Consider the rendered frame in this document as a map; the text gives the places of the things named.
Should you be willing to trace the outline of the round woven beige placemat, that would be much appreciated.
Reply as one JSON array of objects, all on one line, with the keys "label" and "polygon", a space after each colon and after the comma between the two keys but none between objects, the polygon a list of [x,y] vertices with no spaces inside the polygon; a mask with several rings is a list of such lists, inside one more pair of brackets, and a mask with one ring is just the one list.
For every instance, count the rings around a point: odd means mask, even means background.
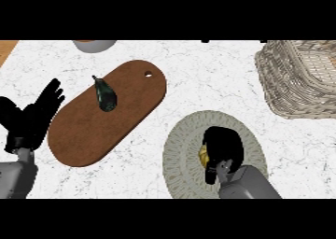
[{"label": "round woven beige placemat", "polygon": [[173,199],[218,199],[221,184],[204,183],[204,168],[198,162],[198,149],[206,129],[219,126],[232,129],[241,138],[243,164],[266,173],[266,161],[255,135],[243,123],[219,111],[203,110],[187,115],[167,134],[162,152],[162,174]]}]

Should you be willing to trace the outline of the yellow squash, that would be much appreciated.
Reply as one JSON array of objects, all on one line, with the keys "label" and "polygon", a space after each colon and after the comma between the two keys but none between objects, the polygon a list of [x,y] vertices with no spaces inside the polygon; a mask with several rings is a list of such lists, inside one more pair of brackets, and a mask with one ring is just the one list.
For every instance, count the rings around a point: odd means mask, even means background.
[{"label": "yellow squash", "polygon": [[198,149],[198,162],[200,162],[201,167],[206,168],[206,163],[209,162],[206,145],[201,145],[200,149]]}]

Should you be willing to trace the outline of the grey bowl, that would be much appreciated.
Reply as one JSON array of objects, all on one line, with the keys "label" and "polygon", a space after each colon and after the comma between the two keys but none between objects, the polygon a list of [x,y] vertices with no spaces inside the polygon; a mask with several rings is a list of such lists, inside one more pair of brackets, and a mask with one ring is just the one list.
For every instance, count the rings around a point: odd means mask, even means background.
[{"label": "grey bowl", "polygon": [[89,41],[75,40],[73,44],[82,52],[98,53],[114,44],[114,40],[89,40]]}]

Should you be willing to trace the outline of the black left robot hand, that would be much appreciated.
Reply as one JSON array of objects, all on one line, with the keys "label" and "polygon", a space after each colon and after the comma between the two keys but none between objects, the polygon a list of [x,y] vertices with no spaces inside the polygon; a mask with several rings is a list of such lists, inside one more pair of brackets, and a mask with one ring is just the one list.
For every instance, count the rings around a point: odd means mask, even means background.
[{"label": "black left robot hand", "polygon": [[24,109],[0,96],[0,124],[8,131],[4,150],[14,154],[19,148],[35,151],[47,134],[52,116],[64,100],[60,81],[54,78],[32,104]]}]

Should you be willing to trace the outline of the dark green eggplant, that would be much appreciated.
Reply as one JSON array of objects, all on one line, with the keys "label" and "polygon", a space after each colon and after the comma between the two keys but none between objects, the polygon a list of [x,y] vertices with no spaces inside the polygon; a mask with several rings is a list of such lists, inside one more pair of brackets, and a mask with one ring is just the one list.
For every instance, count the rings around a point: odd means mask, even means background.
[{"label": "dark green eggplant", "polygon": [[95,89],[95,98],[98,103],[98,108],[104,112],[110,112],[116,107],[116,94],[113,88],[98,77],[94,79],[94,89]]}]

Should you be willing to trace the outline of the woven wicker basket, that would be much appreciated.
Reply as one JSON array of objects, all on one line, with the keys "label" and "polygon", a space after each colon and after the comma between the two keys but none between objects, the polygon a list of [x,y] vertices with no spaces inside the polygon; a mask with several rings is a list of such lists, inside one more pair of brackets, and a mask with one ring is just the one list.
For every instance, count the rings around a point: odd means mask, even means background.
[{"label": "woven wicker basket", "polygon": [[336,119],[336,40],[268,40],[255,65],[280,117]]}]

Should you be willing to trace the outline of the brown wooden cutting board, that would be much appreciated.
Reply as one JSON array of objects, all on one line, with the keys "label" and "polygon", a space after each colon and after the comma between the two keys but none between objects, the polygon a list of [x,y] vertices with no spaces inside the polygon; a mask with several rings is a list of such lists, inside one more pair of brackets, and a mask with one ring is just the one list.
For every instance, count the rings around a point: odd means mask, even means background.
[{"label": "brown wooden cutting board", "polygon": [[91,86],[52,117],[48,146],[55,159],[70,167],[88,166],[107,155],[165,96],[165,76],[145,61],[123,63],[103,80],[114,90],[114,109],[104,112],[98,108]]}]

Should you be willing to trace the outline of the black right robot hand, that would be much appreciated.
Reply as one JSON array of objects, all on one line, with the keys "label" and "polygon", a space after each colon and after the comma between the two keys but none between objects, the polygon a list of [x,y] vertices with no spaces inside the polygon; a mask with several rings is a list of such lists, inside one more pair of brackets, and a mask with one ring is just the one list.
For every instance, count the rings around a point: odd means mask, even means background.
[{"label": "black right robot hand", "polygon": [[204,183],[215,184],[218,163],[231,161],[229,173],[234,173],[243,161],[243,145],[238,133],[224,127],[210,126],[201,138],[209,161],[204,166]]}]

